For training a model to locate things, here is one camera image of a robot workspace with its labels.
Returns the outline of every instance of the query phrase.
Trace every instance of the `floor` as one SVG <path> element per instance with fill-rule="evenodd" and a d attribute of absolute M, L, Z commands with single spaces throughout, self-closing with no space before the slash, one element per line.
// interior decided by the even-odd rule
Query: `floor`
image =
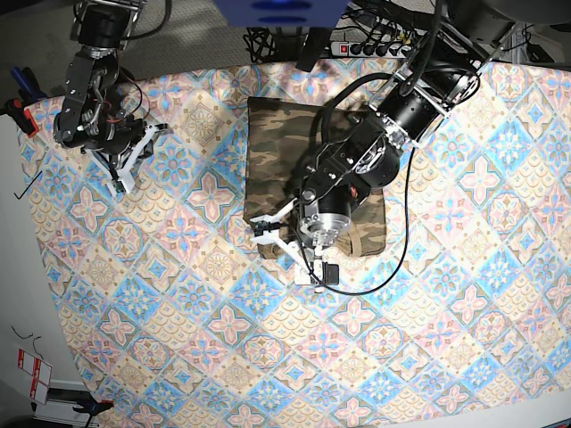
<path fill-rule="evenodd" d="M 413 10 L 430 12 L 429 0 L 400 0 Z M 162 1 L 148 2 L 138 29 L 151 29 L 162 17 Z M 17 96 L 10 68 L 30 67 L 49 95 L 63 94 L 67 61 L 79 45 L 69 40 L 73 14 L 60 7 L 25 17 L 0 17 L 10 40 L 0 42 L 0 99 Z M 157 36 L 133 42 L 121 55 L 123 66 L 139 79 L 192 70 L 250 63 L 244 29 L 229 27 L 212 0 L 174 0 L 169 25 Z"/>

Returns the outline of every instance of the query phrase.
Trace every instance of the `black cable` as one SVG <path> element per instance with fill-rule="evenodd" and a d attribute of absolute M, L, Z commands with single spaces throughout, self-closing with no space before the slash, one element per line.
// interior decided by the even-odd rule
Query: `black cable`
<path fill-rule="evenodd" d="M 434 48 L 434 43 L 436 42 L 436 36 L 440 30 L 442 24 L 442 14 L 443 14 L 443 0 L 436 0 L 436 6 L 434 8 L 434 17 L 432 20 L 432 28 L 428 33 L 427 40 L 422 46 L 420 52 L 418 53 L 418 63 L 415 66 L 412 74 L 407 77 L 407 79 L 401 85 L 399 93 L 401 96 L 408 96 L 414 90 L 414 86 L 418 83 L 420 78 L 422 78 L 425 68 L 428 65 L 428 60 L 430 59 L 430 54 Z"/>
<path fill-rule="evenodd" d="M 431 73 L 434 71 L 457 73 L 457 74 L 463 74 L 463 75 L 469 74 L 470 76 L 477 78 L 476 88 L 469 95 L 465 96 L 460 101 L 458 101 L 456 103 L 456 105 L 460 105 L 462 103 L 465 103 L 467 100 L 469 100 L 474 95 L 476 95 L 476 93 L 480 90 L 480 86 L 482 85 L 482 79 L 480 78 L 480 75 L 475 70 L 469 69 L 468 67 L 442 65 L 442 66 L 431 67 L 429 69 L 426 69 L 425 74 Z"/>
<path fill-rule="evenodd" d="M 298 245 L 300 246 L 300 249 L 302 251 L 302 256 L 303 256 L 303 261 L 305 262 L 305 266 L 310 272 L 310 277 L 314 281 L 316 281 L 317 284 L 328 289 L 330 292 L 336 292 L 338 294 L 342 294 L 343 296 L 365 296 L 365 295 L 371 294 L 373 292 L 378 292 L 381 288 L 383 288 L 387 284 L 389 284 L 393 280 L 394 276 L 396 276 L 396 274 L 399 272 L 399 270 L 401 269 L 402 263 L 404 262 L 404 258 L 406 257 L 407 248 L 409 247 L 409 181 L 410 181 L 410 167 L 412 166 L 412 159 L 414 157 L 415 150 L 416 149 L 413 147 L 412 150 L 410 151 L 409 165 L 407 167 L 407 176 L 406 176 L 406 181 L 405 181 L 405 185 L 404 185 L 404 221 L 405 221 L 404 248 L 402 249 L 402 256 L 401 256 L 401 259 L 399 260 L 399 264 L 397 265 L 396 269 L 391 273 L 391 275 L 388 278 L 386 278 L 386 280 L 382 284 L 380 284 L 377 287 L 372 288 L 370 290 L 366 290 L 364 292 L 344 292 L 343 290 L 337 290 L 336 288 L 333 288 L 327 284 L 324 284 L 322 280 L 317 278 L 314 270 L 311 268 L 311 265 L 310 265 L 309 261 L 307 260 L 307 257 L 305 256 L 305 251 L 303 250 L 303 246 L 302 246 L 302 240 L 301 240 L 299 234 L 297 233 L 297 231 L 294 230 L 295 235 L 296 235 L 297 240 L 298 240 Z"/>
<path fill-rule="evenodd" d="M 143 34 L 122 37 L 121 40 L 139 40 L 141 38 L 154 36 L 159 31 L 161 31 L 165 25 L 167 25 L 167 22 L 169 22 L 170 20 L 171 12 L 172 12 L 172 0 L 164 0 L 164 16 L 162 17 L 161 23 L 156 28 L 152 29 L 151 31 L 147 31 L 146 33 Z"/>
<path fill-rule="evenodd" d="M 22 340 L 29 339 L 30 337 L 34 337 L 34 334 L 33 334 L 33 333 L 32 333 L 31 335 L 29 335 L 29 336 L 24 337 L 24 336 L 20 335 L 20 334 L 16 331 L 16 329 L 14 328 L 13 325 L 11 325 L 11 328 L 12 328 L 12 331 L 15 332 L 16 335 L 17 335 L 19 338 L 21 338 Z"/>
<path fill-rule="evenodd" d="M 321 120 L 321 143 L 329 143 L 329 122 L 331 121 L 331 115 L 335 111 L 335 107 L 341 103 L 345 98 L 347 98 L 355 89 L 359 86 L 365 85 L 373 80 L 388 80 L 393 75 L 389 73 L 371 73 L 362 78 L 358 78 L 347 86 L 343 91 L 341 91 L 337 96 L 331 100 L 323 112 L 323 119 Z"/>
<path fill-rule="evenodd" d="M 272 61 L 276 53 L 276 42 L 267 28 L 247 28 L 242 39 L 246 43 L 246 52 L 252 63 Z"/>
<path fill-rule="evenodd" d="M 522 37 L 525 37 L 525 40 L 524 40 L 523 42 L 518 43 L 518 44 L 515 45 L 515 46 L 509 47 L 508 49 L 501 49 L 501 51 L 502 51 L 503 53 L 504 53 L 504 52 L 509 52 L 509 51 L 513 51 L 514 49 L 517 49 L 517 48 L 519 48 L 519 47 L 521 47 L 521 46 L 523 46 L 523 45 L 527 45 L 527 44 L 531 41 L 531 39 L 532 39 L 532 34 L 531 34 L 530 32 L 528 32 L 528 30 L 529 30 L 532 26 L 533 26 L 533 24 L 532 24 L 532 25 L 527 25 L 527 26 L 525 26 L 525 27 L 521 30 L 521 35 L 522 35 Z"/>

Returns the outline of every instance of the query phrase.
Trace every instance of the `blue object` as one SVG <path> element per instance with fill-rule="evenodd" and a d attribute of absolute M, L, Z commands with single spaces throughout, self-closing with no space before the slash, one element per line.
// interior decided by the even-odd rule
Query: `blue object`
<path fill-rule="evenodd" d="M 334 28 L 348 0 L 214 0 L 235 27 Z"/>
<path fill-rule="evenodd" d="M 30 81 L 19 67 L 13 67 L 10 70 L 10 74 L 12 74 L 12 77 L 16 80 L 21 90 L 29 95 L 33 103 L 47 98 L 47 95 L 40 91 L 39 88 L 36 87 L 36 83 Z"/>

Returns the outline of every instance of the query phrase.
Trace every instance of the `tiled pattern fabric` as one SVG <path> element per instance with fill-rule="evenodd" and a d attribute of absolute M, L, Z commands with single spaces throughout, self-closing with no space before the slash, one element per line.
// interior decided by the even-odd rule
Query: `tiled pattern fabric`
<path fill-rule="evenodd" d="M 248 96 L 321 105 L 393 61 L 205 70 L 143 83 L 168 122 L 137 189 L 52 138 L 62 100 L 31 107 L 20 138 L 29 204 L 62 330 L 103 426 L 395 424 L 571 387 L 571 74 L 486 69 L 415 156 L 410 246 L 382 291 L 293 285 L 242 220 Z M 378 88 L 361 88 L 355 105 Z M 137 103 L 128 92 L 127 108 Z M 385 189 L 387 248 L 347 259 L 342 287 L 379 284 L 403 246 L 405 167 Z"/>

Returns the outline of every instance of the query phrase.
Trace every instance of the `camouflage bag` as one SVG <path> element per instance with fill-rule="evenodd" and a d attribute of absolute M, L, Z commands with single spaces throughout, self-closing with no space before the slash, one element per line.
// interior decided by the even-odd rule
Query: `camouflage bag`
<path fill-rule="evenodd" d="M 293 197 L 301 183 L 296 173 L 305 168 L 316 145 L 320 144 L 322 108 L 286 103 L 269 98 L 248 100 L 248 153 L 244 220 L 263 214 L 274 214 Z M 335 111 L 330 137 L 341 140 L 351 124 L 344 111 Z M 280 234 L 286 241 L 294 238 L 285 229 Z M 385 250 L 386 223 L 383 189 L 376 189 L 352 213 L 351 229 L 339 237 L 335 246 L 352 257 L 373 256 Z M 282 250 L 275 245 L 259 245 L 264 259 L 276 259 Z"/>

